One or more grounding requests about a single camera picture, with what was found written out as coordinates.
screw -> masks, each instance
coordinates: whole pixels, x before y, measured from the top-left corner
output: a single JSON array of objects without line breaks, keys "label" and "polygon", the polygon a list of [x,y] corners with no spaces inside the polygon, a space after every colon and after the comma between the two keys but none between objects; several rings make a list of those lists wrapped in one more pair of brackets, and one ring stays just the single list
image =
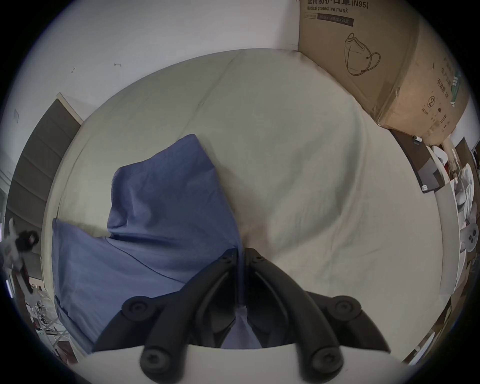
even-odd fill
[{"label": "screw", "polygon": [[353,307],[348,301],[339,301],[335,306],[335,310],[341,314],[347,314],[352,312]]},{"label": "screw", "polygon": [[148,371],[165,372],[170,367],[170,356],[159,349],[149,349],[143,352],[140,364]]},{"label": "screw", "polygon": [[262,256],[255,256],[253,259],[252,259],[252,263],[259,263],[260,261],[264,260],[264,258]]},{"label": "screw", "polygon": [[342,367],[343,358],[338,348],[326,347],[315,352],[311,364],[317,372],[333,373]]},{"label": "screw", "polygon": [[141,301],[133,303],[130,306],[130,311],[132,311],[133,313],[142,313],[142,312],[145,312],[146,309],[147,309],[147,306],[145,305],[145,303],[142,303]]}]

black plastic bracket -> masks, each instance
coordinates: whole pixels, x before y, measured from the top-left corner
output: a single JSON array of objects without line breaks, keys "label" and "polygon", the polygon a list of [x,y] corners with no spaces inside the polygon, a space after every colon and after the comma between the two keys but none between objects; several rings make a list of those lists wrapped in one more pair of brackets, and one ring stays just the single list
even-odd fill
[{"label": "black plastic bracket", "polygon": [[284,329],[281,324],[274,323],[271,334],[280,335],[270,335],[268,343],[271,343],[271,340],[282,342],[291,331],[299,352],[302,378],[309,382],[324,383],[335,377],[343,366],[340,343],[324,314],[308,293],[255,249],[245,249],[245,268],[246,291],[252,293],[247,295],[246,303],[249,323],[257,329],[262,327],[258,324],[262,316],[254,312],[254,309],[260,306],[255,303],[250,286],[251,280],[260,279],[266,283],[267,289],[276,299],[275,302],[279,303],[279,311],[286,314],[283,324],[288,327]]},{"label": "black plastic bracket", "polygon": [[[175,300],[165,306],[155,321],[146,339],[140,357],[140,367],[147,377],[157,383],[175,382],[183,374],[184,351],[195,320],[200,327],[200,335],[208,343],[213,338],[202,332],[204,316],[195,314],[204,305],[206,297],[212,297],[222,283],[227,283],[236,274],[237,250],[226,251],[216,261],[202,269],[183,288],[177,292]],[[231,292],[235,305],[235,293]]]},{"label": "black plastic bracket", "polygon": [[[349,296],[304,291],[254,249],[245,249],[247,320],[263,348],[296,343],[305,381],[327,382],[341,370],[340,345],[390,352],[382,334]],[[220,348],[235,323],[237,250],[228,250],[180,291],[128,299],[93,352],[144,345],[140,365],[157,383],[181,378],[188,344]]]}]

cardboard box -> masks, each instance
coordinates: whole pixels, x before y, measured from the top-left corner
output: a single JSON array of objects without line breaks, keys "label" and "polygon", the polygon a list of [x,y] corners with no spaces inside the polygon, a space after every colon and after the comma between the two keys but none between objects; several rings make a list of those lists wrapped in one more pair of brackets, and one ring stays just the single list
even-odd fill
[{"label": "cardboard box", "polygon": [[377,124],[428,145],[453,131],[468,102],[459,66],[404,1],[300,0],[299,51],[335,77]]}]

dark headboard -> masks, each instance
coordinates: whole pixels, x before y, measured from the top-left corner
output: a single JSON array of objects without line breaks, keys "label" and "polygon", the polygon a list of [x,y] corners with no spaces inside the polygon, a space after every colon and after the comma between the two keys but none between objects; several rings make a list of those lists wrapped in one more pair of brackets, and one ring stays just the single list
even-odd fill
[{"label": "dark headboard", "polygon": [[[42,116],[18,160],[7,198],[5,234],[15,220],[17,232],[36,230],[41,237],[43,213],[55,173],[80,123],[57,99]],[[25,256],[31,277],[41,279],[40,243]]]}]

bed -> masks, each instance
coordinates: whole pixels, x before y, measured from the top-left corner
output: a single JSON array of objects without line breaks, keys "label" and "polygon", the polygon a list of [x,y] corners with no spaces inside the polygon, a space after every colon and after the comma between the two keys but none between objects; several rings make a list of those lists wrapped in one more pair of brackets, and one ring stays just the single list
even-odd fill
[{"label": "bed", "polygon": [[442,232],[393,135],[296,51],[245,49],[188,60],[126,87],[81,126],[44,214],[108,236],[115,171],[194,133],[239,226],[304,289],[351,295],[404,359],[444,309]]}]

